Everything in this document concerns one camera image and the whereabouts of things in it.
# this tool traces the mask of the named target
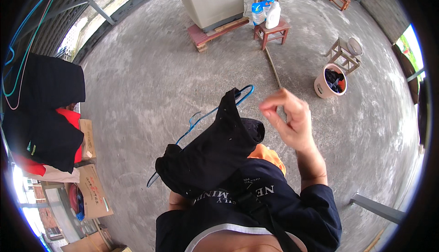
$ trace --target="plastic bucket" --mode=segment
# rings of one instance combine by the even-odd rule
[[[325,79],[326,69],[333,69],[337,73],[343,74],[344,79],[338,83],[340,87],[343,89],[341,93],[334,92],[327,84]],[[333,96],[341,96],[346,92],[347,89],[348,89],[348,82],[346,81],[346,75],[337,65],[333,63],[328,63],[327,65],[325,65],[320,75],[314,81],[314,90],[316,91],[317,95],[322,99],[327,99]]]

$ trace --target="orange clothing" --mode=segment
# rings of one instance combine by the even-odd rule
[[[258,144],[256,149],[250,153],[247,158],[260,158],[273,163],[275,166],[279,167],[282,173],[286,174],[287,169],[284,163],[281,161],[275,150],[268,149],[265,145]]]

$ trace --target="hand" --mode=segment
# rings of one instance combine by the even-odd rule
[[[276,112],[278,106],[284,107],[286,123]],[[311,112],[305,101],[282,88],[261,102],[259,110],[276,128],[286,145],[298,152],[316,148],[311,131]]]
[[[187,210],[193,204],[193,200],[187,199],[180,194],[177,194],[171,190],[169,194],[169,206],[168,210]]]

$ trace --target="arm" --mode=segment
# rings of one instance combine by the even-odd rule
[[[278,106],[284,107],[287,122],[277,114]],[[284,143],[296,150],[302,190],[314,184],[327,185],[326,164],[314,143],[308,104],[282,88],[261,102],[259,109]]]
[[[192,200],[189,200],[173,191],[171,191],[171,194],[169,194],[168,211],[188,210],[191,206],[192,206]]]

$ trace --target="black clothing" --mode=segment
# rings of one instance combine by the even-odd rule
[[[22,60],[14,63],[6,91],[13,89]],[[60,58],[34,53],[29,53],[24,65],[15,91],[8,97],[15,106],[20,96],[19,107],[15,111],[7,107],[4,114],[8,145],[26,158],[72,173],[84,134],[55,109],[85,101],[83,70]]]
[[[336,71],[325,69],[325,79],[329,88],[336,93],[343,92],[343,89],[338,85],[338,81],[345,79],[343,74],[337,73]]]
[[[14,87],[22,59],[18,58],[14,63],[7,92]],[[22,74],[23,68],[13,95],[8,97],[11,106],[17,104]],[[84,101],[84,72],[79,65],[56,57],[29,53],[21,86],[20,110],[57,109]]]
[[[261,159],[251,158],[238,170],[248,190],[268,206],[272,217],[286,232],[298,237],[309,252],[337,249],[342,227],[329,187],[312,185],[299,196],[278,167]],[[203,192],[189,210],[160,215],[156,222],[156,251],[183,252],[189,245],[193,248],[195,241],[205,235],[202,233],[212,227],[228,226],[228,230],[241,233],[260,233],[261,226],[240,210],[229,193],[223,191],[225,188],[220,184]]]
[[[174,192],[195,198],[212,190],[236,169],[264,139],[264,125],[257,120],[240,118],[235,105],[234,88],[221,99],[215,121],[183,150],[168,145],[155,169]]]
[[[50,109],[31,115],[7,109],[2,127],[13,152],[64,172],[73,172],[75,153],[84,140],[84,133],[63,115]]]

